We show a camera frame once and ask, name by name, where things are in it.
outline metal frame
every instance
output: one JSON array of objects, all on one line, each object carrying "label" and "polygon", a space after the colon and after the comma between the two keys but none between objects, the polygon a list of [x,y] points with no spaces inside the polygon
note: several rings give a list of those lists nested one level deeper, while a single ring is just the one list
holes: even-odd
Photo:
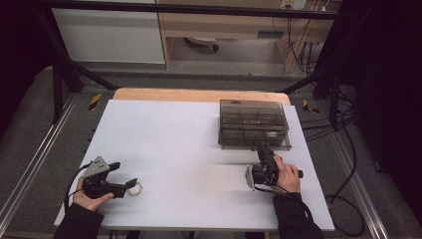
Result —
[{"label": "metal frame", "polygon": [[205,15],[230,15],[230,16],[250,16],[250,17],[275,17],[275,18],[301,18],[320,20],[346,20],[356,19],[357,15],[350,13],[337,13],[326,11],[300,11],[285,9],[259,9],[241,7],[216,7],[199,5],[171,5],[171,4],[145,4],[145,3],[116,3],[116,2],[92,2],[74,0],[38,0],[28,2],[34,13],[36,20],[43,29],[47,39],[53,49],[53,59],[55,62],[54,76],[55,87],[55,119],[56,121],[62,111],[62,90],[59,88],[62,79],[67,83],[71,92],[80,92],[84,87],[77,74],[83,74],[98,84],[109,90],[116,90],[119,87],[110,84],[106,80],[90,72],[86,68],[78,65],[68,55],[65,46],[59,40],[51,23],[46,18],[47,9],[81,9],[99,11],[122,11],[122,12],[155,12],[155,13],[183,13],[183,14],[205,14]]}]

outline floor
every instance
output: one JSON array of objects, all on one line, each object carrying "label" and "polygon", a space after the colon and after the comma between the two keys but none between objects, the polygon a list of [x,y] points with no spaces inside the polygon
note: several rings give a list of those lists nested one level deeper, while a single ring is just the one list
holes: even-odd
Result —
[{"label": "floor", "polygon": [[[197,46],[183,39],[176,41],[173,66],[165,70],[163,66],[131,65],[95,65],[92,69],[106,80],[125,87],[171,88],[171,89],[208,89],[274,92],[302,79],[305,74],[299,70],[286,73],[283,59],[275,51],[271,41],[219,40],[220,50],[212,51],[209,47]],[[86,87],[81,94],[66,93],[67,99],[73,100],[74,106],[67,115],[57,137],[52,139],[48,150],[40,152],[39,146],[49,130],[53,118],[53,95],[51,71],[42,72],[29,90],[26,98],[16,112],[13,122],[0,139],[0,167],[3,171],[0,179],[1,217],[4,219],[5,205],[10,205],[14,198],[10,195],[23,195],[22,200],[8,215],[6,234],[3,238],[51,238],[53,226],[59,210],[58,203],[64,194],[64,185],[77,168],[85,150],[90,145],[90,138],[106,107],[106,100],[113,92],[99,88],[92,81],[84,78]],[[303,124],[304,134],[309,140],[316,173],[325,195],[333,194],[347,176],[346,166],[341,162],[341,149],[336,146],[341,140],[347,155],[352,155],[344,131],[322,136],[326,127],[323,113],[329,99],[315,100],[312,97],[312,84],[291,94],[292,105],[297,107]],[[344,94],[353,97],[354,91],[342,87]],[[102,98],[96,109],[88,111],[95,94]],[[304,100],[308,108],[304,110]],[[341,102],[339,109],[345,111],[350,105]],[[375,170],[375,161],[367,147],[358,124],[350,123],[346,127],[355,144],[357,152],[357,175],[367,192],[374,210],[382,222],[385,235],[377,236],[371,232],[373,225],[366,223],[360,238],[422,238],[422,229],[415,221],[411,211],[404,203],[399,191],[388,174]],[[36,165],[34,155],[41,155],[42,164]],[[38,168],[28,180],[26,187],[16,188],[22,175],[29,175],[28,165]],[[342,192],[342,196],[359,206],[359,191],[351,182]],[[357,214],[341,201],[336,201],[331,210],[334,221],[346,231],[360,229]],[[336,230],[325,232],[326,238],[348,238],[348,235]]]}]

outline small ring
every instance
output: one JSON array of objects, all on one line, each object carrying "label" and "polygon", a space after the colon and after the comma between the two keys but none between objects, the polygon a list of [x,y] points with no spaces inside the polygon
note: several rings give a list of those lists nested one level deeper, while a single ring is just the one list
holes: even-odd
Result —
[{"label": "small ring", "polygon": [[140,184],[140,182],[137,182],[136,185],[139,186],[139,190],[137,192],[131,192],[130,189],[128,189],[126,191],[127,195],[129,195],[131,197],[135,197],[135,196],[139,195],[142,192],[142,190],[143,190],[142,184]]}]

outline black sleeve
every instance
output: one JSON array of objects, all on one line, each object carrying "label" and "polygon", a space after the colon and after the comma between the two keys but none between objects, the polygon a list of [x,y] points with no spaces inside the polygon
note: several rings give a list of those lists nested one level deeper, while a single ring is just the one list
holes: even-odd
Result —
[{"label": "black sleeve", "polygon": [[307,218],[300,193],[291,193],[296,198],[276,195],[273,198],[274,209],[279,219],[280,239],[319,239],[323,238],[322,231],[314,222]]},{"label": "black sleeve", "polygon": [[55,239],[97,238],[104,217],[77,203],[72,203],[62,223],[56,230]]}]

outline electrical cable bundle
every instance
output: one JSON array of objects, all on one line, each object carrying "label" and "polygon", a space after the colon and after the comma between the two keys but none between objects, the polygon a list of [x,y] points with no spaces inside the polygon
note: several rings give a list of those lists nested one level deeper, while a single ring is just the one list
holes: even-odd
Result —
[{"label": "electrical cable bundle", "polygon": [[304,66],[304,72],[307,76],[310,76],[314,72],[315,64],[317,63],[317,61],[312,61],[313,46],[314,43],[305,42],[299,54],[300,64]]},{"label": "electrical cable bundle", "polygon": [[[356,163],[357,163],[357,156],[356,156],[356,149],[353,143],[353,140],[350,137],[350,134],[348,133],[346,126],[351,123],[352,121],[354,121],[354,114],[350,114],[349,111],[351,111],[351,109],[348,109],[346,111],[344,111],[341,115],[341,126],[339,126],[338,128],[343,128],[344,132],[350,142],[350,146],[351,146],[351,150],[352,150],[352,159],[353,159],[353,163],[352,163],[352,170],[350,172],[350,175],[347,177],[347,179],[341,184],[341,186],[339,187],[339,189],[336,191],[335,194],[333,195],[327,195],[325,197],[325,199],[329,202],[329,204],[333,205],[335,200],[341,200],[343,202],[345,202],[346,204],[348,204],[349,206],[351,206],[358,214],[359,218],[360,218],[360,229],[358,232],[347,232],[346,230],[344,230],[343,228],[339,227],[337,223],[335,223],[334,218],[332,218],[333,220],[333,224],[334,227],[342,232],[343,234],[347,235],[347,236],[351,236],[351,237],[358,237],[360,236],[364,229],[365,229],[365,220],[364,217],[362,215],[362,213],[360,212],[359,208],[357,208],[352,202],[350,202],[349,200],[347,200],[346,198],[339,196],[340,193],[345,189],[345,187],[347,186],[347,184],[350,182],[350,180],[352,179],[352,177],[354,176],[354,173],[356,171]],[[316,120],[309,120],[309,121],[301,121],[301,122],[318,122],[320,120],[327,120],[327,119],[316,119]],[[315,129],[315,128],[321,128],[321,127],[329,127],[328,129],[325,129],[323,131],[320,131],[312,136],[308,136],[307,137],[307,141],[311,141],[311,140],[315,140],[318,139],[322,136],[328,135],[332,132],[334,132],[334,127],[330,124],[324,124],[324,125],[317,125],[317,126],[310,126],[310,127],[304,127],[303,130],[306,129]]]},{"label": "electrical cable bundle", "polygon": [[[290,5],[286,5],[286,6],[282,7],[282,9],[295,10]],[[293,32],[293,27],[295,25],[295,22],[293,22],[293,19],[291,19],[291,18],[288,18],[287,20],[288,20],[288,28],[287,28],[288,41],[284,41],[284,40],[280,39],[281,41],[283,41],[286,44],[288,44],[288,49],[286,49],[285,52],[283,53],[283,61],[287,57],[287,52],[288,51],[291,51],[293,53],[293,56],[295,57],[295,62],[298,65],[298,68],[301,69],[301,71],[307,73],[307,75],[308,75],[308,73],[311,71],[311,68],[309,66],[307,66],[307,64],[304,64],[304,61],[300,61],[301,55],[298,56],[296,54],[294,43],[296,43],[298,41],[301,41],[304,38],[305,33],[307,31],[307,28],[308,28],[308,25],[310,24],[311,20],[308,20],[307,21],[307,23],[302,27],[301,31],[299,31],[299,33],[298,33],[298,35],[297,35],[297,37],[295,39],[292,39],[292,32]],[[274,22],[274,18],[273,18],[273,27],[274,27],[274,30],[276,31],[276,33],[279,33],[279,31],[276,28],[276,24]],[[283,62],[283,74],[286,72],[285,64],[286,64],[286,62]]]}]

